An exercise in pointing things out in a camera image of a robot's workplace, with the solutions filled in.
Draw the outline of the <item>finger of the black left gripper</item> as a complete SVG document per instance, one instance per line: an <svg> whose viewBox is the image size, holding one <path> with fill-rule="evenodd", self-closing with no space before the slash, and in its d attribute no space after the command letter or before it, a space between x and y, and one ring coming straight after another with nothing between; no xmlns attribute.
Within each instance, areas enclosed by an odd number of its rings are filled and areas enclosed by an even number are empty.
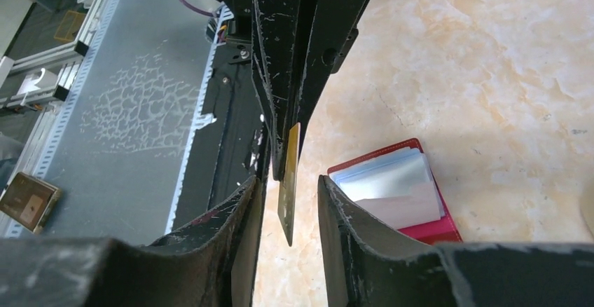
<svg viewBox="0 0 594 307"><path fill-rule="evenodd" d="M272 174L285 176L289 129L294 123L296 36L301 0L252 0L252 40L258 97L272 144Z"/></svg>
<svg viewBox="0 0 594 307"><path fill-rule="evenodd" d="M317 0L298 101L300 148L308 124L366 0Z"/></svg>

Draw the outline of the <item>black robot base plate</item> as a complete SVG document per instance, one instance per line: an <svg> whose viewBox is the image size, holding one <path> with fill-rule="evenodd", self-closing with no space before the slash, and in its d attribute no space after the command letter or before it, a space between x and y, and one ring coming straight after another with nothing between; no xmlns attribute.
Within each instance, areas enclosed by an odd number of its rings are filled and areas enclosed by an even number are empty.
<svg viewBox="0 0 594 307"><path fill-rule="evenodd" d="M252 82L251 46L217 46L209 68L205 98L182 163L173 229L222 203L266 164L267 132Z"/></svg>

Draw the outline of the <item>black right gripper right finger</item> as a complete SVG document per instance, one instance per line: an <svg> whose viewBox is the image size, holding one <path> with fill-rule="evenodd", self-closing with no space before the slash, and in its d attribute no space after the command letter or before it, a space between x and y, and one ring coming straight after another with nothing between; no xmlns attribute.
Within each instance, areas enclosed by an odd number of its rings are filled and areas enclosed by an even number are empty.
<svg viewBox="0 0 594 307"><path fill-rule="evenodd" d="M593 246L438 243L395 231L327 176L317 185L330 306L592 306Z"/></svg>

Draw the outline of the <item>red card holder wallet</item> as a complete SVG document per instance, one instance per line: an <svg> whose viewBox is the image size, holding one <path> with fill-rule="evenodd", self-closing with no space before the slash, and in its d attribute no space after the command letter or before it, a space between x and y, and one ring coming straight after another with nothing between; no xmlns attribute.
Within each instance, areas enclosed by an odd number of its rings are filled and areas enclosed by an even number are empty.
<svg viewBox="0 0 594 307"><path fill-rule="evenodd" d="M429 245L462 241L418 139L372 151L327 172L348 199L390 228Z"/></svg>

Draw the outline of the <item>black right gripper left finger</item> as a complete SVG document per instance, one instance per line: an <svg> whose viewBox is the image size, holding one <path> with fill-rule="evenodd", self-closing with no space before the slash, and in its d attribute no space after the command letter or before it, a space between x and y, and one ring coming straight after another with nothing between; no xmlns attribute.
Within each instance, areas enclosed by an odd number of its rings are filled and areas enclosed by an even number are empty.
<svg viewBox="0 0 594 307"><path fill-rule="evenodd" d="M2 306L250 306L263 185L150 245L114 238L1 241Z"/></svg>

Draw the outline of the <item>gold credit card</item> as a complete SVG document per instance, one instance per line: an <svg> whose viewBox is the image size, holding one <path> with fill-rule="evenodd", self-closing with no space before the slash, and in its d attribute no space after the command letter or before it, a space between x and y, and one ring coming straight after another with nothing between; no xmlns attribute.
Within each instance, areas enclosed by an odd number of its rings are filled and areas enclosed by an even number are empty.
<svg viewBox="0 0 594 307"><path fill-rule="evenodd" d="M293 245L296 180L301 139L300 131L300 123L296 123L289 131L284 177L279 183L277 214L289 247Z"/></svg>

